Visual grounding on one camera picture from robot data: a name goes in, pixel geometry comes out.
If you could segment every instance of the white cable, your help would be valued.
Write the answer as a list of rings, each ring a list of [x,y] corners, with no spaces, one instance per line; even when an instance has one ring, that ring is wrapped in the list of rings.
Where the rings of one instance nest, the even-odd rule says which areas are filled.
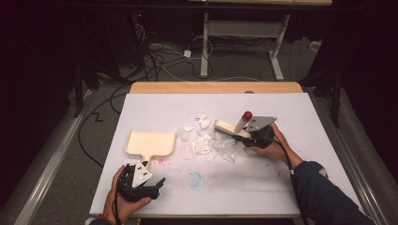
[[[176,53],[176,54],[182,55],[182,53],[180,53],[179,51],[177,51],[177,50],[175,50],[175,49],[173,49],[173,48],[171,48],[169,46],[166,46],[166,45],[155,44],[155,43],[151,43],[151,45],[162,46],[163,48],[173,50],[173,52],[166,52],[166,53]]]
[[[164,66],[162,66],[161,64],[158,64],[158,66],[161,66],[162,69],[164,69],[172,78],[174,78],[177,81],[181,81],[181,82],[190,82],[187,80],[182,80],[179,79],[178,77],[176,77],[175,75],[173,75],[171,72],[169,72],[169,70],[167,70],[167,68],[165,68]],[[218,79],[218,80],[213,80],[213,81],[209,81],[209,82],[221,82],[221,81],[227,81],[227,80],[234,80],[234,79],[247,79],[247,80],[251,80],[251,81],[256,81],[256,82],[262,82],[261,80],[255,79],[255,78],[248,78],[248,77],[230,77],[230,78],[223,78],[223,79]]]

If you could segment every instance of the dark background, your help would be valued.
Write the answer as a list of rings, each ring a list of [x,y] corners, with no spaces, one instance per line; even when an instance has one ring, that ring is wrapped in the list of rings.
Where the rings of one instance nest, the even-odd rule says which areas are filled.
[[[123,18],[87,13],[84,22],[80,15],[61,10],[54,2],[0,3],[0,207],[68,108],[67,94],[73,87],[77,62],[89,58],[117,72],[116,65],[126,63],[123,60],[128,62],[134,55],[117,46],[112,51],[112,41],[103,38],[104,21],[112,28],[124,24],[120,23],[125,21]],[[334,1],[333,4],[361,5],[368,1],[346,2],[349,3]],[[376,151],[397,178],[394,163],[398,151],[395,140],[398,136],[398,28],[394,23],[398,16],[394,10],[398,7],[395,1],[369,2],[371,5],[365,14],[335,14],[333,22],[317,20],[319,16],[292,16],[286,38],[288,41],[302,37],[324,38],[309,74],[309,78],[315,79],[305,83],[317,86],[320,96],[326,95],[333,85],[335,68],[340,68],[343,88],[353,109]],[[200,23],[200,17],[189,13],[164,12],[146,22],[161,30],[165,37],[167,31],[180,31],[179,36],[184,38],[169,38],[185,44],[191,34],[197,32],[193,24],[198,20]],[[167,25],[168,21],[179,23]],[[112,37],[118,41],[124,38],[122,43],[129,46],[132,34],[126,30],[126,34],[112,34]],[[92,68],[83,65],[82,76],[88,83],[95,83],[93,74]]]

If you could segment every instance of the white paper sheet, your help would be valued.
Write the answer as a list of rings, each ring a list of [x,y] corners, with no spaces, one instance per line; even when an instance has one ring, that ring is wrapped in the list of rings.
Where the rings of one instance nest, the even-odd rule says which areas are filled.
[[[277,125],[291,147],[305,160],[321,163],[329,179],[356,204],[358,198],[348,181],[307,94],[132,94],[127,95],[109,150],[90,214],[102,213],[111,180],[117,169],[135,163],[123,149],[131,130],[177,132],[183,126],[198,128],[195,115],[235,124],[245,111],[278,117]],[[150,163],[148,184],[166,178],[160,197],[136,212],[137,217],[161,216],[286,216],[298,215],[286,166],[248,151],[239,163],[206,156],[183,158],[190,140],[177,139],[170,157]]]

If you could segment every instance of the white paper scrap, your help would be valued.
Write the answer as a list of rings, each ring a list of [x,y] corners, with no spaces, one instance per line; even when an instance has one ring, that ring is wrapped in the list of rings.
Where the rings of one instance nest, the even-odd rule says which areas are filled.
[[[181,127],[178,132],[176,133],[176,136],[180,138],[182,141],[186,142],[187,140],[190,139],[191,137],[191,131],[193,131],[195,127],[193,126],[184,126]]]

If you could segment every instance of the white table leg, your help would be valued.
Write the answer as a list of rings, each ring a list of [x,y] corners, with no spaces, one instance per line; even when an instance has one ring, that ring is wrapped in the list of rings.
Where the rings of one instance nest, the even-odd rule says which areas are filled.
[[[203,50],[202,50],[202,62],[200,66],[200,76],[207,77],[207,63],[208,63],[208,50],[207,50],[207,29],[208,24],[208,13],[205,13],[205,19],[203,22]]]
[[[271,60],[272,68],[274,70],[275,78],[277,81],[283,81],[283,74],[281,71],[281,67],[279,66],[278,62],[278,52],[279,49],[281,48],[282,42],[283,42],[283,36],[284,32],[286,31],[287,24],[289,22],[290,15],[285,15],[283,17],[283,23],[281,25],[279,35],[276,40],[276,47],[274,51],[269,51],[269,59]]]

